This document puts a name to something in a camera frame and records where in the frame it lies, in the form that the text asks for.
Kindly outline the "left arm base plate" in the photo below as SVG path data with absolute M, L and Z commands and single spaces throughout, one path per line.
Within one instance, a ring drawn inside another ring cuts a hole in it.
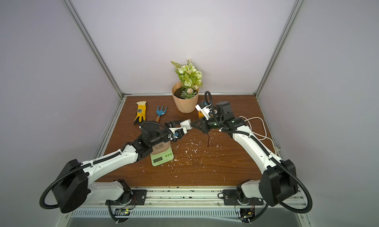
M 130 191 L 125 191 L 117 200 L 107 200 L 106 204 L 111 206 L 142 206 L 145 204 L 146 197 L 146 189 L 132 189 Z

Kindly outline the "white usb charger adapter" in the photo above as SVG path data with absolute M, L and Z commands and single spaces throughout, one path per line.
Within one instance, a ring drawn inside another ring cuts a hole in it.
M 191 126 L 191 120 L 190 119 L 187 119 L 187 120 L 184 120 L 180 123 L 180 127 L 183 127 L 185 128 L 186 130 L 191 130 L 192 129 L 192 126 Z

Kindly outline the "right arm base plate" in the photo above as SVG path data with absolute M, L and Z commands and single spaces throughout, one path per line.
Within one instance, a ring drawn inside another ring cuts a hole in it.
M 224 202 L 224 205 L 241 205 L 241 206 L 252 206 L 252 205 L 258 205 L 262 206 L 264 204 L 262 199 L 253 197 L 253 198 L 247 198 L 240 194 L 235 189 L 224 189 L 222 192 L 218 193 L 218 198 L 221 199 Z

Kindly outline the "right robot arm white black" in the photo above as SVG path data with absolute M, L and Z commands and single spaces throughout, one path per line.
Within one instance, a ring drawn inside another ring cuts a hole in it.
M 245 149 L 262 173 L 258 181 L 249 180 L 237 185 L 236 196 L 241 204 L 247 204 L 251 198 L 259 198 L 271 207 L 280 204 L 295 213 L 305 214 L 312 209 L 312 197 L 297 178 L 294 163 L 282 160 L 268 149 L 241 117 L 234 116 L 228 101 L 214 104 L 211 93 L 206 91 L 205 100 L 195 108 L 204 116 L 191 124 L 193 128 L 203 133 L 212 129 L 227 133 Z M 284 200 L 296 194 L 299 189 L 302 189 L 306 196 L 306 207 L 297 209 L 285 204 Z

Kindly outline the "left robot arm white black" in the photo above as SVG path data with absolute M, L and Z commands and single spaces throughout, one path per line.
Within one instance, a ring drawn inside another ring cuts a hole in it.
M 47 210 L 58 208 L 61 213 L 69 213 L 86 203 L 125 201 L 130 188 L 124 180 L 101 184 L 96 181 L 123 166 L 144 159 L 160 143 L 180 140 L 191 129 L 189 119 L 176 120 L 172 124 L 172 127 L 168 127 L 156 121 L 142 122 L 141 134 L 121 149 L 85 162 L 78 162 L 77 159 L 67 162 L 56 180 L 43 191 L 39 199 L 40 207 Z

